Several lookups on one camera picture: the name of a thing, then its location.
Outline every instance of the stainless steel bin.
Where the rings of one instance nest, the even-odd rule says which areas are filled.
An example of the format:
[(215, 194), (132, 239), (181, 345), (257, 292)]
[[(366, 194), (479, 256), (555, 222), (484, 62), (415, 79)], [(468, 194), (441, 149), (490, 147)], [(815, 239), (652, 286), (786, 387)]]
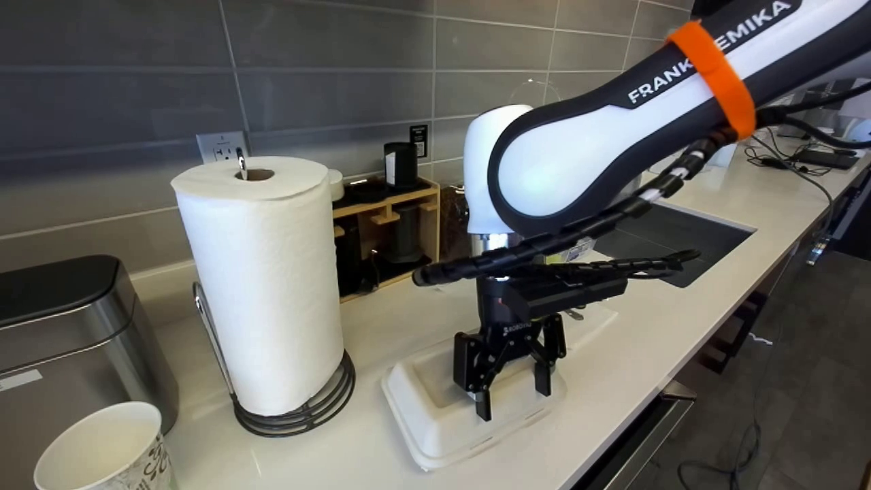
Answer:
[(69, 424), (121, 399), (178, 420), (178, 380), (124, 264), (85, 256), (0, 274), (0, 486), (32, 486)]

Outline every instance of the white counter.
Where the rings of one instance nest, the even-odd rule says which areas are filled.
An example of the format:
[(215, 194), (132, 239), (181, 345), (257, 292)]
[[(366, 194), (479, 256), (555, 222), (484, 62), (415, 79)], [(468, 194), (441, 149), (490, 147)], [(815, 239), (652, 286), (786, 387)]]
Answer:
[[(831, 170), (823, 183), (838, 196), (860, 168)], [(260, 437), (235, 421), (208, 338), (188, 307), (190, 264), (136, 274), (144, 301), (163, 301), (163, 313), (152, 316), (168, 320), (158, 331), (183, 387), (181, 421), (168, 432), (181, 486), (528, 490), (575, 481), (790, 252), (829, 200), (796, 173), (733, 164), (706, 168), (669, 205), (754, 234), (688, 288), (661, 281), (630, 282), (623, 296), (605, 301), (618, 319), (564, 358), (570, 391), (544, 420), (435, 473), (422, 473), (408, 456), (382, 379), (392, 362), (445, 343), (457, 330), (477, 330), (473, 282), (403, 282), (349, 300), (345, 347), (359, 376), (352, 403), (307, 436)], [(183, 307), (166, 300), (168, 288), (186, 293)]]

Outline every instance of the white cup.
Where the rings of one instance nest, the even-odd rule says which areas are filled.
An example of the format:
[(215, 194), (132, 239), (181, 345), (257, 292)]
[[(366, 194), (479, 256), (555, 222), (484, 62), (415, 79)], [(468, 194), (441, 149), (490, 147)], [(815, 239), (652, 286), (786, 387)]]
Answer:
[(38, 490), (171, 490), (162, 410), (133, 399), (80, 420), (43, 450), (32, 484)]

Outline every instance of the gray tile wall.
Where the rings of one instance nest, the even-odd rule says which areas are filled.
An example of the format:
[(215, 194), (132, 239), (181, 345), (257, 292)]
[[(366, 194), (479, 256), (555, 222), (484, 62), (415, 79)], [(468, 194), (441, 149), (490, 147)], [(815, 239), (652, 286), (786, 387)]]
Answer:
[(430, 126), (457, 179), (468, 119), (585, 93), (653, 51), (692, 0), (9, 0), (0, 15), (0, 271), (188, 256), (168, 179), (197, 134), (379, 170)]

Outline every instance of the cabinet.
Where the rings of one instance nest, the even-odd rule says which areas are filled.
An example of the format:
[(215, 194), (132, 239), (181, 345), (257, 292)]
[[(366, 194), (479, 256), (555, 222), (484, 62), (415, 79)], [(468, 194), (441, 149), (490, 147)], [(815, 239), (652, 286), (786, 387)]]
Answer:
[(333, 206), (340, 292), (371, 292), (441, 258), (441, 188), (385, 194), (367, 200)]

